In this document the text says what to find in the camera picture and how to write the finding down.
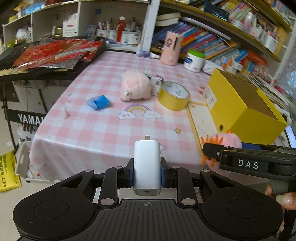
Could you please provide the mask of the person's right hand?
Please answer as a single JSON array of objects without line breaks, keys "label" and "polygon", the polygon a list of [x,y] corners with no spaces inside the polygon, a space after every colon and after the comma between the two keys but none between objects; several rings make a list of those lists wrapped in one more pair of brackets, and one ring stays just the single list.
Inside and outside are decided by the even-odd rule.
[{"label": "person's right hand", "polygon": [[265,194],[274,198],[285,211],[285,214],[295,211],[295,192],[288,192],[282,195],[277,195],[274,197],[272,187],[267,184]]}]

